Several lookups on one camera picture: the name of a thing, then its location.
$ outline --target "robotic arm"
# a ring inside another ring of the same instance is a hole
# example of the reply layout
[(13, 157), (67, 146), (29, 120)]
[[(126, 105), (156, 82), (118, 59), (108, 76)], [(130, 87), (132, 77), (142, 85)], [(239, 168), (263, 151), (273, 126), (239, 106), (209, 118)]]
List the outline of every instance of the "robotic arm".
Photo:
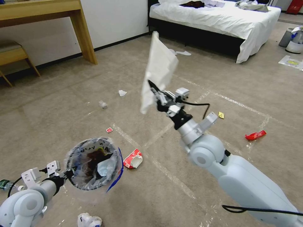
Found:
[(47, 204), (58, 193), (66, 179), (74, 175), (75, 169), (63, 172), (59, 162), (53, 161), (44, 169), (48, 178), (40, 181), (41, 174), (38, 168), (33, 168), (21, 174), (27, 188), (11, 195), (0, 207), (0, 226), (2, 227), (32, 227), (43, 218)]
[(267, 212), (249, 211), (256, 219), (277, 227), (303, 227), (302, 217), (272, 211), (298, 212), (276, 183), (246, 159), (232, 155), (217, 137), (205, 134), (216, 122), (217, 115), (212, 112), (197, 124), (193, 116), (184, 111), (189, 90), (179, 88), (173, 94), (160, 91), (153, 82), (148, 82), (158, 111), (166, 112), (175, 123), (181, 135), (181, 146), (194, 164), (209, 171), (242, 207), (268, 209)]

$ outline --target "gray bin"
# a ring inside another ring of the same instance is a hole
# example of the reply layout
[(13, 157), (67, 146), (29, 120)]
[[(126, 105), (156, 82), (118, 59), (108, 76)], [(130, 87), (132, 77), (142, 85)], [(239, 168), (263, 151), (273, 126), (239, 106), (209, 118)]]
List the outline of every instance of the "gray bin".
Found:
[(282, 37), (279, 46), (281, 47), (287, 47), (289, 42), (291, 41), (291, 31), (294, 30), (293, 28), (289, 28), (286, 30), (284, 36)]

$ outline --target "white bedsheet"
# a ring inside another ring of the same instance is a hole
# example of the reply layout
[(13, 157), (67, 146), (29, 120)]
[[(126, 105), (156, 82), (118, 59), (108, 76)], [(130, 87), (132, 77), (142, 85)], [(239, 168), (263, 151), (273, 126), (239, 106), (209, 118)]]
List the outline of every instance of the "white bedsheet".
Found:
[(224, 2), (223, 8), (189, 8), (173, 3), (151, 7), (150, 17), (203, 30), (236, 36), (245, 41), (240, 46), (236, 63), (247, 61), (268, 40), (281, 9), (268, 7), (269, 12), (243, 10), (235, 2)]

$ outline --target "red object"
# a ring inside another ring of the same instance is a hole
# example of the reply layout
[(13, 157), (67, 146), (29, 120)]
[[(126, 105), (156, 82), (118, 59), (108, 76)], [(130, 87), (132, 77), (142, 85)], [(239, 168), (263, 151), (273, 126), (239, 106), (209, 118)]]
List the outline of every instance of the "red object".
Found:
[(142, 161), (143, 161), (142, 153), (138, 149), (135, 149), (132, 153), (130, 153), (129, 156), (127, 156), (124, 159), (123, 165), (126, 168), (133, 169), (133, 168), (137, 168)]
[(298, 14), (303, 6), (303, 0), (293, 0), (289, 5), (286, 13), (289, 14)]
[(261, 132), (255, 132), (253, 134), (250, 134), (249, 136), (245, 135), (245, 138), (249, 141), (252, 141), (252, 140), (258, 139), (264, 135), (266, 135), (266, 132), (264, 130), (262, 130)]
[(113, 131), (112, 128), (108, 128), (108, 129), (106, 130), (107, 133), (110, 133), (110, 132), (112, 132), (112, 131)]

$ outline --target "trash bag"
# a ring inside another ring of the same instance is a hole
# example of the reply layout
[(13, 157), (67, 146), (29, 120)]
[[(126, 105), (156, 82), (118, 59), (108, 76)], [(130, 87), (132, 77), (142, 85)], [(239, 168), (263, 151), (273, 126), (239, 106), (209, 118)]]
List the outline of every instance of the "trash bag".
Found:
[[(77, 167), (71, 184), (85, 191), (103, 188), (110, 190), (123, 173), (123, 159), (120, 149), (116, 149), (112, 139), (94, 137), (77, 144), (65, 158), (66, 169)], [(102, 176), (98, 172), (102, 167)]]

